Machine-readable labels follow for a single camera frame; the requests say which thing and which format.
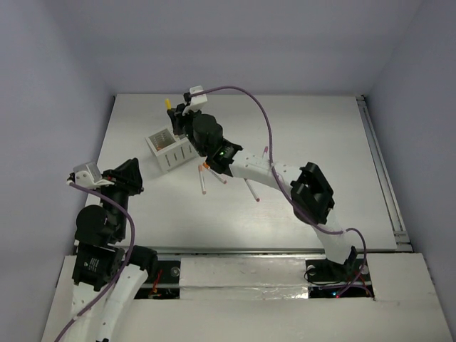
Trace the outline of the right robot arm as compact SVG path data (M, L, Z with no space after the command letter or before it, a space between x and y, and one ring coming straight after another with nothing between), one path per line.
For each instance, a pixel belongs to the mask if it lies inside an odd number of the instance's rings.
M214 116L204 114L200 105L169 105L167 114L173 133L189 140L210 171L257 182L285 196L294 215L313 228L325 251L323 266L315 274L329 276L334 284L357 282L365 264L356 265L358 252L346 238L350 230L339 224L333 189L317 164L294 167L245 150L224 138L222 126Z

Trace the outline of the orange capped white marker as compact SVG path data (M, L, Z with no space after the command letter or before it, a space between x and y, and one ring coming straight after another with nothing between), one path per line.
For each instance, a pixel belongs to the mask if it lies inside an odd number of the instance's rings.
M210 166L204 162L202 164L202 166L212 175L214 176L219 182L221 182L222 184L227 184L227 181L222 177L220 176L219 174L217 174L213 169L210 168Z

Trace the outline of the yellow capped white marker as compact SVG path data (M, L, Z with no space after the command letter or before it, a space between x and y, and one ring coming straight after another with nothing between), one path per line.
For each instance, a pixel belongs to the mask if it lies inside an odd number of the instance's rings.
M172 109L170 100L168 98L165 99L165 105L166 105L167 110L171 110Z

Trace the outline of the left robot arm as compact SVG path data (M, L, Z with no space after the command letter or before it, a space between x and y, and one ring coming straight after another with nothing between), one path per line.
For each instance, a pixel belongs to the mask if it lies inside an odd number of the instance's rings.
M57 341L115 341L140 287L157 275L157 252L135 244L128 213L143 192L139 161L101 172L94 162L75 167L67 184L97 197L76 217L71 318Z

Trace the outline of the peach capped white marker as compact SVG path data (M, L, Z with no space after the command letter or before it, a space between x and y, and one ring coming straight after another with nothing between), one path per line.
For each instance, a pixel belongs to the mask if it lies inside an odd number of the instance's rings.
M203 172L204 172L203 166L202 165L198 165L198 174L199 174L199 180L200 180L199 181L200 182L200 187L201 187L202 194L205 195L207 193L207 190L206 190L206 186L205 186Z

